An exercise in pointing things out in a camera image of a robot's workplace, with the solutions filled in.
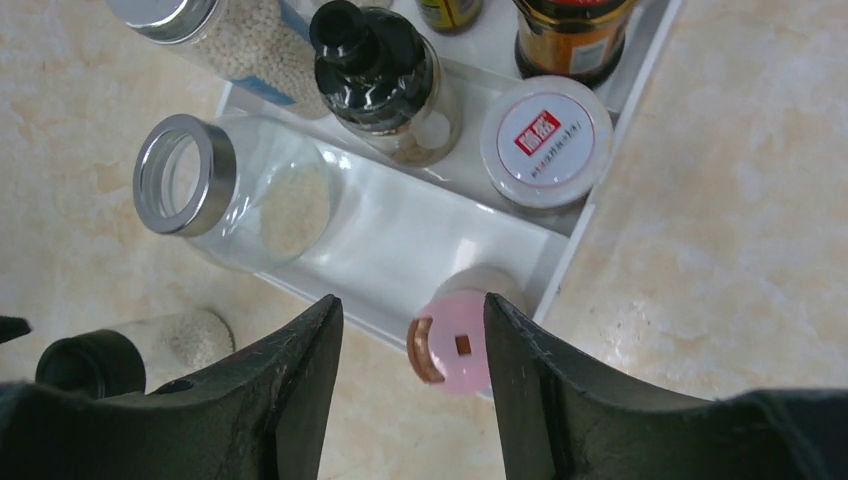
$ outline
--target empty glass jar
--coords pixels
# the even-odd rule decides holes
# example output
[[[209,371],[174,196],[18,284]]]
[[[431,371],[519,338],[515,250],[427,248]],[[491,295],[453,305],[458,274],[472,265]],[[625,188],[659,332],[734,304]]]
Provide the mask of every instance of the empty glass jar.
[[[318,149],[279,120],[225,115],[209,123],[184,114],[148,135],[133,196],[147,228],[246,272],[273,270],[311,247],[335,197]]]

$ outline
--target jar of white grains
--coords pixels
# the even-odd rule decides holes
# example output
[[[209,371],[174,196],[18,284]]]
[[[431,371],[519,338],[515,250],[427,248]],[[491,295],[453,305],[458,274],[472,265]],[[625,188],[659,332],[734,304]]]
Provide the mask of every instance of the jar of white grains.
[[[308,25],[285,0],[108,0],[150,41],[307,119],[329,113]]]
[[[214,263],[267,272],[299,257],[330,220],[329,168],[312,141],[279,120],[166,118],[133,174],[142,223],[176,235]]]
[[[35,380],[94,399],[184,389],[170,382],[233,353],[230,329],[217,315],[191,310],[64,338],[38,361]]]

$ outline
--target marble countertop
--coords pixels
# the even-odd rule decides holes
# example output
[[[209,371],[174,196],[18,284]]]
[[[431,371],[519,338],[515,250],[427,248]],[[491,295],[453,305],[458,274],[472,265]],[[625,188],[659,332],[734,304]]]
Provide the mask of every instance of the marble countertop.
[[[848,386],[847,24],[840,0],[687,2],[547,329],[702,397]],[[222,88],[102,0],[0,4],[0,311],[35,329],[0,346],[0,379],[104,325],[205,307],[245,345],[306,307],[135,215],[140,142],[167,115],[211,117]],[[322,479],[502,468],[490,402],[346,329]]]

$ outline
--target yellow label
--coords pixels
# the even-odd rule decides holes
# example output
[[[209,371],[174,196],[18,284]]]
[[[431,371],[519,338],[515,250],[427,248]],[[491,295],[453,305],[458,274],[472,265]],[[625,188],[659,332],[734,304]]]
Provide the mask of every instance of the yellow label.
[[[460,27],[474,18],[483,0],[418,0],[424,21],[435,28]]]

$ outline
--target drawer organizer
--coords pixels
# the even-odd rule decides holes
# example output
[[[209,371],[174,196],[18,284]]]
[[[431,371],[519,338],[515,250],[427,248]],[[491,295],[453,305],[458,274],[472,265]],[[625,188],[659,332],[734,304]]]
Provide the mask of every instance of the drawer organizer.
[[[613,159],[682,0],[650,0],[637,7],[615,73],[595,93],[615,124]],[[231,84],[219,114],[273,115],[317,139],[343,184],[341,198],[319,243],[280,271],[261,274],[284,290],[315,301],[342,298],[347,318],[405,350],[409,322],[451,275],[473,265],[508,272],[524,289],[528,315],[541,324],[592,216],[593,196],[556,217],[526,217],[492,186],[479,152],[488,106],[520,82],[513,57],[517,11],[491,0],[466,33],[442,36],[421,20],[415,0],[395,0],[434,45],[464,101],[457,146],[436,165],[397,167],[348,132],[332,116],[304,122]]]

